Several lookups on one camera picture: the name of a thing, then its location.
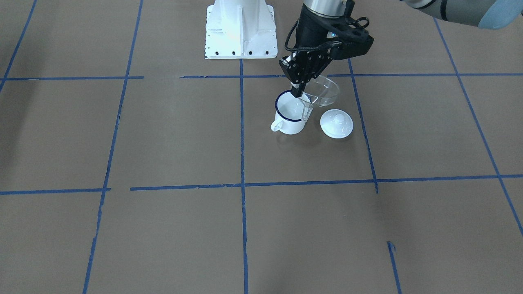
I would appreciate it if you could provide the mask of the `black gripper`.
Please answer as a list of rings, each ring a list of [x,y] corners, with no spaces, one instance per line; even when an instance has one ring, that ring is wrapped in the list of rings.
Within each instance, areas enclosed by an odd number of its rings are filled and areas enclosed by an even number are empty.
[[[332,62],[329,45],[333,37],[327,24],[335,19],[338,19],[337,5],[302,6],[284,44],[289,55],[279,60],[284,75],[291,82],[290,93],[294,97],[302,97],[308,82],[317,78]]]

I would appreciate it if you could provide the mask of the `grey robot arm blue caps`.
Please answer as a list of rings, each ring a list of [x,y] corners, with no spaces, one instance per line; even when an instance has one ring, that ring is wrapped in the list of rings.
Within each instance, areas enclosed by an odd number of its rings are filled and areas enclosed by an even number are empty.
[[[407,0],[405,4],[433,18],[497,30],[522,14],[521,0]],[[307,85],[329,66],[368,53],[374,38],[368,17],[353,17],[353,0],[305,0],[299,18],[286,36],[288,55],[279,65],[300,97]]]

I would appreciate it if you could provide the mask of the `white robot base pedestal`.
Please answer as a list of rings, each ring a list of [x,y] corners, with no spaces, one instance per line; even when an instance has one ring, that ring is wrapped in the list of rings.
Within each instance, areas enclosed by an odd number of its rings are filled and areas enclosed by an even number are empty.
[[[204,57],[276,58],[273,6],[265,0],[216,0],[206,10]]]

